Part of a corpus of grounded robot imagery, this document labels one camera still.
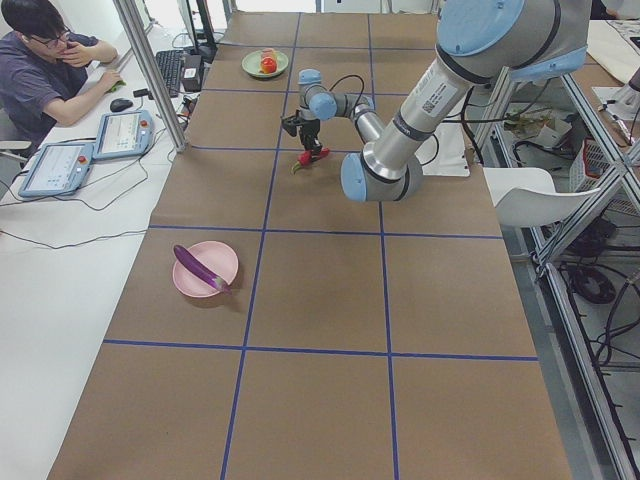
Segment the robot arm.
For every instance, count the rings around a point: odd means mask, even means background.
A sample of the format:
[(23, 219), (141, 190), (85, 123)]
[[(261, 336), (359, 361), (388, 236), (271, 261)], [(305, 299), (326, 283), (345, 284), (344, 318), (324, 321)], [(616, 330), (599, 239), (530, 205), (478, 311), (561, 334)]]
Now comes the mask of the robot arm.
[(516, 81), (558, 77), (586, 58), (588, 1), (448, 1), (439, 15), (436, 57), (388, 124), (363, 95), (337, 94), (319, 71), (300, 72), (299, 107), (283, 120), (311, 154), (320, 152), (321, 122), (352, 121), (364, 143), (341, 166), (344, 194), (353, 201), (399, 201), (423, 180), (417, 150), (471, 87), (508, 68)]
[[(358, 94), (334, 92), (333, 89), (348, 78), (361, 83)], [(349, 119), (364, 143), (375, 139), (382, 131), (382, 123), (374, 110), (373, 101), (363, 94), (364, 80), (356, 74), (343, 76), (327, 89), (322, 85), (322, 75), (316, 69), (303, 69), (298, 75), (299, 107), (295, 113), (281, 118), (281, 128), (290, 136), (298, 136), (303, 152), (293, 166), (293, 171), (309, 167), (326, 157), (330, 150), (319, 141), (321, 122), (332, 118)]]

